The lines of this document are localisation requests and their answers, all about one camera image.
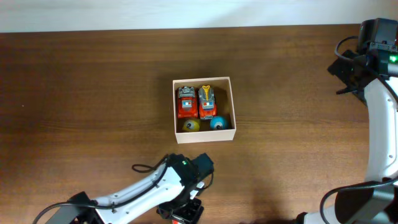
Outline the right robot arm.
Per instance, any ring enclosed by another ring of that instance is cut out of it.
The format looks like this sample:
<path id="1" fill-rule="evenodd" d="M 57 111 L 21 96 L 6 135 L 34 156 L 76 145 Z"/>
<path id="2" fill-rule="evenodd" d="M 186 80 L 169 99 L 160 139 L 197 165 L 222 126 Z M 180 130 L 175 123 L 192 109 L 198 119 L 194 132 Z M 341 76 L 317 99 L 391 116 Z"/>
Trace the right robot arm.
<path id="1" fill-rule="evenodd" d="M 327 192 L 317 213 L 295 223 L 397 223 L 397 54 L 346 51 L 329 72 L 358 94 L 369 113 L 369 160 L 363 183 Z"/>

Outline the yellow toy ball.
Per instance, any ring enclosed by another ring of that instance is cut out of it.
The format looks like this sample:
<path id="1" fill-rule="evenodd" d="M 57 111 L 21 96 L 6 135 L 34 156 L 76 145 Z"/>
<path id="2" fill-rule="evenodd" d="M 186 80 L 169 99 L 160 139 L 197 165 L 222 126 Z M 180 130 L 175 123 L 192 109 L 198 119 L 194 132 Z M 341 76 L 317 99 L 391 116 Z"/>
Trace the yellow toy ball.
<path id="1" fill-rule="evenodd" d="M 187 119 L 183 124 L 182 130 L 185 132 L 199 132 L 200 120 L 199 119 Z"/>

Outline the red toy truck grey top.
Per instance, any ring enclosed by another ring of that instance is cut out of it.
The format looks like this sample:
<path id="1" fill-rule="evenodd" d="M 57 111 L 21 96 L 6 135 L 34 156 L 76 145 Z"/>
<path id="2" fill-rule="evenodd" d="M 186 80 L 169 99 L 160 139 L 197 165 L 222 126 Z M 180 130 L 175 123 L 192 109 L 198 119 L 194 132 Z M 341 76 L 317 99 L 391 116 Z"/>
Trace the red toy truck grey top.
<path id="1" fill-rule="evenodd" d="M 198 100 L 194 87 L 180 87 L 177 98 L 178 118 L 198 118 Z"/>

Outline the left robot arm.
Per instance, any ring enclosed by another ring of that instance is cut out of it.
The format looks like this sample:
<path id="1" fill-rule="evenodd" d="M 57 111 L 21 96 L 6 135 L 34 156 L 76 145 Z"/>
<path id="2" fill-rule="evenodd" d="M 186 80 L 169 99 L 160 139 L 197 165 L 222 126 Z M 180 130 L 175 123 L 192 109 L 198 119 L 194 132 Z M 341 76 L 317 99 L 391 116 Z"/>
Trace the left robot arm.
<path id="1" fill-rule="evenodd" d="M 49 223 L 130 223 L 150 209 L 172 223 L 197 223 L 204 211 L 198 196 L 214 172 L 207 154 L 189 159 L 182 154 L 163 157 L 154 167 L 134 164 L 147 177 L 116 193 L 95 199 L 80 192 L 58 206 Z"/>

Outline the blue toy ball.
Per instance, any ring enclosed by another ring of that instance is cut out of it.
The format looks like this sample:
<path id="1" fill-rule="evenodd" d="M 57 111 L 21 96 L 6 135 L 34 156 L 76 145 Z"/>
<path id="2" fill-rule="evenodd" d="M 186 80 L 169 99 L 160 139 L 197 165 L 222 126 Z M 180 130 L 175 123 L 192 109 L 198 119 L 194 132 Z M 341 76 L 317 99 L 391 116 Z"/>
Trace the blue toy ball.
<path id="1" fill-rule="evenodd" d="M 211 130 L 225 130 L 228 129 L 228 121 L 222 116 L 214 116 L 210 121 Z"/>

